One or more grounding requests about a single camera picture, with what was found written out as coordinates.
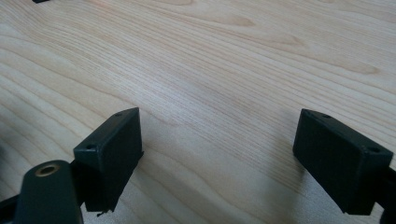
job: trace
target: black plastic part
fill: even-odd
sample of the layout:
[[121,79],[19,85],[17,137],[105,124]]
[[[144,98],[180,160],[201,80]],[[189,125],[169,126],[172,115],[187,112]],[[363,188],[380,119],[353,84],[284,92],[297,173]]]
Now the black plastic part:
[[393,153],[328,115],[303,109],[293,152],[344,213],[370,215]]
[[8,223],[14,219],[17,210],[19,195],[0,202],[0,224]]
[[385,209],[380,223],[396,223],[396,171],[390,168],[378,189],[377,202]]
[[48,161],[26,173],[13,223],[82,223],[68,162]]
[[75,149],[72,162],[78,201],[90,212],[114,211],[143,156],[139,109],[121,111],[105,121]]
[[42,2],[47,2],[49,0],[33,0],[34,3],[38,4],[38,3],[42,3]]

